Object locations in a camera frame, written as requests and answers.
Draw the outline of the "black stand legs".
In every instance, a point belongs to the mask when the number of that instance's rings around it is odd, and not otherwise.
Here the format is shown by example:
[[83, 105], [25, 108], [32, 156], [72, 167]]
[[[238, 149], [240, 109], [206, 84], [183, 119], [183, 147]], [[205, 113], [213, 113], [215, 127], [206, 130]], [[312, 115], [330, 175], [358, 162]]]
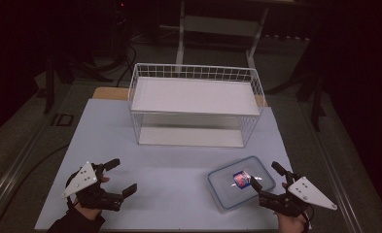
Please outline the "black stand legs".
[[63, 83], [72, 83], [75, 80], [71, 71], [72, 68], [81, 71], [94, 80], [105, 83], [111, 81], [67, 53], [50, 54], [46, 59], [46, 87], [43, 90], [46, 99], [45, 114], [52, 109], [55, 101], [54, 75], [57, 75]]
[[318, 64], [317, 53], [312, 49], [306, 49], [295, 66], [291, 77], [286, 82], [276, 85], [265, 92], [266, 94], [276, 94], [299, 84], [300, 88], [296, 92], [296, 99], [299, 102], [312, 99], [310, 121], [317, 132], [320, 131], [319, 117], [323, 113], [321, 100], [324, 84], [324, 77], [317, 73]]

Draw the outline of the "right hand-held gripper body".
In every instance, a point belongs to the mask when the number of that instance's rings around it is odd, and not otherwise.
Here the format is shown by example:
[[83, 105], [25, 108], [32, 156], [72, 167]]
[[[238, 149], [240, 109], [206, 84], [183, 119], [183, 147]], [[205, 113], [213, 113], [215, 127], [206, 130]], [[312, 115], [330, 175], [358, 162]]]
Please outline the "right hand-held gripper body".
[[286, 177], [286, 192], [276, 195], [264, 191], [259, 185], [259, 202], [262, 207], [284, 216], [301, 216], [308, 208], [318, 206], [335, 211], [334, 204], [319, 188], [306, 177], [292, 172], [280, 172]]

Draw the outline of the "pale blue table mat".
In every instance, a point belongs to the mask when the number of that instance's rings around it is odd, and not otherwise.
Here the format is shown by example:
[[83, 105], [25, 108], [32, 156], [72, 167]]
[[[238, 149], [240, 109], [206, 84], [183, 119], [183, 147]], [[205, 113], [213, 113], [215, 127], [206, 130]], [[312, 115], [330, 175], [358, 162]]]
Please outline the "pale blue table mat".
[[36, 222], [44, 230], [66, 211], [61, 194], [69, 176], [86, 162], [121, 164], [109, 171], [109, 192], [136, 184], [117, 212], [104, 212], [104, 229], [111, 231], [258, 231], [274, 229], [272, 211], [256, 199], [232, 211], [217, 208], [208, 189], [208, 174], [247, 156], [263, 166], [284, 167], [289, 158], [271, 109], [265, 109], [249, 142], [242, 149], [140, 146], [126, 102], [91, 99], [87, 102], [51, 191]]

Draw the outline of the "white metal frame table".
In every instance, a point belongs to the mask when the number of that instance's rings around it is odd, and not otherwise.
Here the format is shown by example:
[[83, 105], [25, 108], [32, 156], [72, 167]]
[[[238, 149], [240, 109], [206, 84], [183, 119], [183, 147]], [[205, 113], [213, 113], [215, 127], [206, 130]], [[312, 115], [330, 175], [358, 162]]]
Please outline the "white metal frame table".
[[254, 55], [256, 53], [257, 46], [260, 41], [260, 36], [265, 24], [265, 20], [269, 12], [268, 8], [264, 8], [261, 11], [260, 20], [258, 22], [255, 22], [239, 19], [187, 15], [185, 13], [185, 7], [185, 0], [181, 0], [179, 44], [176, 54], [177, 64], [183, 64], [185, 54], [185, 32], [191, 31], [252, 38], [253, 43], [251, 47], [248, 50], [246, 50], [245, 56], [248, 67], [252, 69], [256, 68]]

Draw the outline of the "person's left hand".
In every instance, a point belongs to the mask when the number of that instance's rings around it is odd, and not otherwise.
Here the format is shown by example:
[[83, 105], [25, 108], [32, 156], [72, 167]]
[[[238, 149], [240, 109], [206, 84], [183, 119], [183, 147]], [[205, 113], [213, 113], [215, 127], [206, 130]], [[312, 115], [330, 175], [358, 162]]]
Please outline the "person's left hand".
[[89, 208], [84, 208], [81, 206], [78, 198], [75, 198], [73, 207], [85, 218], [89, 220], [96, 220], [98, 216], [102, 214], [102, 211], [99, 209], [89, 209]]

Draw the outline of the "red and blue packet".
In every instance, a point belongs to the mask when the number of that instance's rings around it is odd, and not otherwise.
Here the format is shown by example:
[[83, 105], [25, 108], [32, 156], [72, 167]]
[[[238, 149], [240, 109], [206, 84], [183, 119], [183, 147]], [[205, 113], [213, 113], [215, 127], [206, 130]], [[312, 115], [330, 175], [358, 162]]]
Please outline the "red and blue packet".
[[232, 175], [234, 185], [240, 189], [246, 188], [251, 185], [251, 175], [246, 171], [240, 171]]

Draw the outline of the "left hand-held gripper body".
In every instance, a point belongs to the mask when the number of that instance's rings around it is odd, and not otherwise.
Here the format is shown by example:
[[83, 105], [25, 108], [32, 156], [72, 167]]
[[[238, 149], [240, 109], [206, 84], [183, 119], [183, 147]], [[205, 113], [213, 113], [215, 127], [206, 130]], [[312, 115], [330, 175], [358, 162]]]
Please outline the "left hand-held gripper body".
[[87, 162], [69, 177], [61, 193], [61, 197], [67, 199], [68, 206], [72, 204], [70, 196], [75, 194], [84, 208], [115, 212], [120, 210], [123, 196], [108, 193], [101, 187], [103, 172], [106, 171], [104, 164]]

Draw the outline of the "black floor socket box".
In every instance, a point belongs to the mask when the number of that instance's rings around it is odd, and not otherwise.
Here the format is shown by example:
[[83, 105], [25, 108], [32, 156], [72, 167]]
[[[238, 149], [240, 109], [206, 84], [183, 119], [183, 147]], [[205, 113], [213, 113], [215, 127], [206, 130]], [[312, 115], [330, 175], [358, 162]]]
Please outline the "black floor socket box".
[[51, 126], [67, 127], [71, 126], [73, 123], [74, 117], [67, 114], [55, 114], [51, 121]]

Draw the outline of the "person's right hand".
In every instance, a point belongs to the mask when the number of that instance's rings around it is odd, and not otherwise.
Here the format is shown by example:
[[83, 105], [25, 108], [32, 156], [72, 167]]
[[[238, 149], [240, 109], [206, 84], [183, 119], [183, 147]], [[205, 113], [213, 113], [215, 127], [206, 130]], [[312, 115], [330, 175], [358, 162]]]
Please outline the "person's right hand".
[[278, 233], [307, 233], [309, 224], [305, 214], [299, 216], [285, 216], [280, 213], [274, 213], [278, 220]]

